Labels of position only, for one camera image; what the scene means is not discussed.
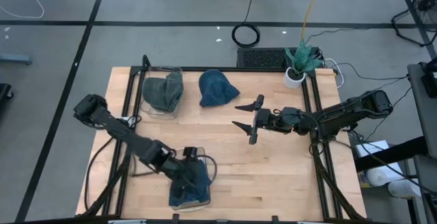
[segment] green plant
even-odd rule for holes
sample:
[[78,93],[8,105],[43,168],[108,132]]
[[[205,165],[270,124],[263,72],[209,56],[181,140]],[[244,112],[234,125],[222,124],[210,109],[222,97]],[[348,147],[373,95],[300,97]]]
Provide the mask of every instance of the green plant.
[[292,67],[296,76],[314,70],[322,64],[322,60],[316,59],[314,55],[310,56],[312,46],[306,46],[305,41],[300,42],[294,56],[288,48],[285,48],[287,65]]

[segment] potted plant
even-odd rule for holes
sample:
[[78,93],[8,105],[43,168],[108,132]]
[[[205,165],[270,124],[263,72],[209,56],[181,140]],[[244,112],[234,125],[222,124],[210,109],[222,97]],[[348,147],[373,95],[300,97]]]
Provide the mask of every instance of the potted plant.
[[288,48],[285,48],[285,58],[287,60],[287,70],[285,71],[283,82],[288,88],[297,88],[307,76],[307,72],[314,70],[322,64],[322,60],[310,56],[311,46],[306,46],[302,41],[292,55]]

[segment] gray floor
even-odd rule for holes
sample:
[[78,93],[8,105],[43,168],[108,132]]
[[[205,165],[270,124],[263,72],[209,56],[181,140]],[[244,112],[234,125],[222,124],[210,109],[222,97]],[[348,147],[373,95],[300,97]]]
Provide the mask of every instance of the gray floor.
[[[87,20],[94,0],[41,0],[44,20]],[[249,0],[103,0],[97,20],[239,21]],[[309,0],[253,0],[249,21],[302,22]],[[17,14],[37,15],[33,0],[0,0]],[[389,23],[406,9],[404,0],[316,0],[310,22]],[[0,20],[15,20],[0,11]],[[403,23],[413,23],[411,16]],[[15,97],[0,124],[0,222],[12,222],[23,199],[48,127],[64,88],[84,27],[0,26],[0,51],[28,54],[31,66],[0,64],[0,82],[14,87]],[[113,66],[137,65],[147,54],[154,65],[235,66],[237,46],[231,27],[93,27],[51,152],[27,220],[73,216],[85,175],[94,131],[72,117],[73,106],[86,94],[104,95]],[[299,28],[261,27],[258,47],[296,46]],[[308,28],[306,35],[325,29]],[[402,32],[421,39],[417,29]],[[250,41],[242,29],[238,38]],[[429,61],[425,48],[406,42],[392,29],[341,31],[312,38],[325,57],[349,62],[363,76],[403,76],[408,64]],[[364,81],[342,66],[346,84],[342,100],[379,87],[384,81]],[[386,90],[392,102],[408,89],[399,81]],[[411,93],[395,107],[372,139],[402,143],[421,135]],[[365,120],[358,131],[369,135],[379,121]],[[367,213],[376,221],[409,223],[406,201],[363,191]]]

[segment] wooden tabletop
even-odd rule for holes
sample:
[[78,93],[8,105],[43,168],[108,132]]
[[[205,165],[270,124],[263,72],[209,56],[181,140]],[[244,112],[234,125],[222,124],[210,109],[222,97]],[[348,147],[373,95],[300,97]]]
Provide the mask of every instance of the wooden tabletop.
[[[129,72],[130,68],[112,69],[106,99],[114,116],[122,112]],[[322,106],[339,103],[333,71],[318,69],[316,72]],[[197,212],[180,213],[180,218],[269,221],[272,215],[277,215],[281,221],[322,221],[315,168],[308,152],[309,136],[259,129],[257,144],[249,145],[249,137],[231,123],[252,123],[254,113],[234,107],[251,104],[258,94],[265,97],[263,108],[273,110],[287,106],[305,110],[302,89],[286,88],[282,82],[283,73],[224,72],[241,94],[224,106],[201,108],[198,85],[201,74],[183,73],[184,96],[178,118],[159,120],[140,111],[143,120],[136,129],[139,135],[159,139],[171,148],[203,147],[218,163],[218,175],[210,188],[211,204]],[[129,114],[132,114],[136,85],[137,81]],[[309,93],[315,110],[311,83]],[[105,131],[96,133],[91,156],[108,138]],[[340,132],[337,140],[349,144],[345,132]],[[103,150],[92,167],[90,202],[107,183],[114,145]],[[350,148],[338,143],[331,143],[330,148],[338,187],[357,212],[366,216]],[[149,169],[137,162],[137,172],[143,171]],[[122,218],[171,219],[174,211],[168,205],[169,186],[170,180],[164,175],[129,177]],[[331,193],[325,186],[330,216],[334,217]],[[117,194],[118,189],[113,191],[113,203]],[[83,190],[77,208],[77,213],[82,212]]]

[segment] green cloth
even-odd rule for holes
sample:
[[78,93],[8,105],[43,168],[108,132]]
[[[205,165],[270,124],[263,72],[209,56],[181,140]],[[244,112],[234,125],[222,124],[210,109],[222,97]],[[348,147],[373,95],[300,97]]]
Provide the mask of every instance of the green cloth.
[[183,91],[184,84],[180,72],[172,72],[165,79],[146,78],[143,84],[144,101],[156,110],[169,113],[177,107]]

